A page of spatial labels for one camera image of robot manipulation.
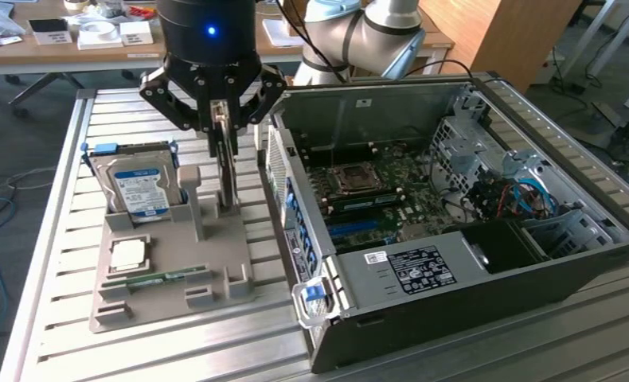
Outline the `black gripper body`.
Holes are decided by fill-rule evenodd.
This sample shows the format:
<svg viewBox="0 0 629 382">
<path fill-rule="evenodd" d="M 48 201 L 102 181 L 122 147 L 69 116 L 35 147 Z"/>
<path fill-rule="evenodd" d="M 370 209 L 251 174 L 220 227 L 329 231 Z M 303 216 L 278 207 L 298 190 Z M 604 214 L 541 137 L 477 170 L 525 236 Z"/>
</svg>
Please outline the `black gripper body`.
<svg viewBox="0 0 629 382">
<path fill-rule="evenodd" d="M 159 1 L 164 66 L 158 87 L 174 83 L 198 96 L 204 82 L 210 100 L 239 100 L 262 70 L 255 42 L 254 1 Z"/>
</svg>

